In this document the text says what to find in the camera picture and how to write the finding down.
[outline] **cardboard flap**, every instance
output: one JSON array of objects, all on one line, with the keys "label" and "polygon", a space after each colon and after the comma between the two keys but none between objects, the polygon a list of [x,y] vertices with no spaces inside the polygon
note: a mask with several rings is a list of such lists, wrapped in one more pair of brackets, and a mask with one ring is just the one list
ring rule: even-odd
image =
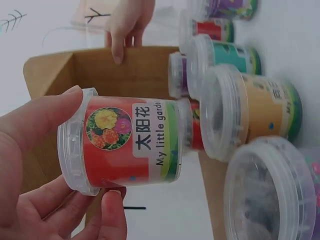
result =
[{"label": "cardboard flap", "polygon": [[169,54],[178,50],[128,48],[120,65],[115,64],[109,48],[77,51],[73,56],[77,84],[95,87],[101,96],[168,99]]},{"label": "cardboard flap", "polygon": [[47,94],[57,75],[73,56],[72,52],[30,58],[23,66],[23,75],[31,99]]}]

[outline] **fingernail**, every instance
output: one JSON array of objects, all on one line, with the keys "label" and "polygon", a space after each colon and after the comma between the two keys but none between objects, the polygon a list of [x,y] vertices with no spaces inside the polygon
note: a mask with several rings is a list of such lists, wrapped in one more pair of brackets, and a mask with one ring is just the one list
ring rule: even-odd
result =
[{"label": "fingernail", "polygon": [[121,192],[119,190],[110,190],[109,192],[115,192],[121,196]]},{"label": "fingernail", "polygon": [[121,64],[121,62],[122,62],[122,59],[120,58],[120,57],[118,57],[118,56],[116,56],[115,58],[114,58],[114,62],[115,62],[115,64]]},{"label": "fingernail", "polygon": [[80,89],[80,87],[78,85],[76,85],[76,86],[73,86],[72,88],[68,89],[67,91],[65,91],[63,94],[71,94],[79,89]]}]

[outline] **cardboard box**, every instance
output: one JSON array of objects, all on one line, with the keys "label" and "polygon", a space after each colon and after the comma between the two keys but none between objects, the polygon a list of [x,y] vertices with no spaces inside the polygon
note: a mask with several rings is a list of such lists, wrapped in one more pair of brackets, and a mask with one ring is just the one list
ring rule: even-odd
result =
[{"label": "cardboard box", "polygon": [[[109,49],[63,52],[29,59],[23,69],[32,99],[58,95],[79,85],[95,87],[101,96],[168,99],[168,57],[176,47],[130,48],[123,64],[115,65]],[[23,192],[46,184],[61,174],[57,132],[24,156]],[[213,235],[225,240],[223,190],[227,165],[199,154]],[[98,200],[88,211],[93,215]]]}]

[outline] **pink flower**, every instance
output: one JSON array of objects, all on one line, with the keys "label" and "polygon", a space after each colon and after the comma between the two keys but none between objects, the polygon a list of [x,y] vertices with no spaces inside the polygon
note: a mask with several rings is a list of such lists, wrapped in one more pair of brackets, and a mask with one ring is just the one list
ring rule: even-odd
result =
[{"label": "pink flower", "polygon": [[118,134],[129,134],[131,133],[131,121],[126,118],[120,118],[116,121],[115,130]]},{"label": "pink flower", "polygon": [[125,117],[125,116],[127,116],[128,114],[127,114],[125,111],[119,109],[119,110],[118,110],[118,115],[119,115],[120,117]]},{"label": "pink flower", "polygon": [[317,175],[320,175],[320,164],[312,163],[313,172]]}]

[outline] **yellow flower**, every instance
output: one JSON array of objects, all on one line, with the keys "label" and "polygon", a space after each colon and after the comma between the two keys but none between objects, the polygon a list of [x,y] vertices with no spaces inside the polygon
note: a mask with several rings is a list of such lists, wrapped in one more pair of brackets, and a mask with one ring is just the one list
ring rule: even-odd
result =
[{"label": "yellow flower", "polygon": [[118,115],[108,109],[102,109],[94,117],[95,124],[100,129],[113,129],[116,126]]},{"label": "yellow flower", "polygon": [[197,109],[195,110],[195,114],[196,114],[197,116],[200,116],[200,109],[199,109],[199,108],[197,108]]}]

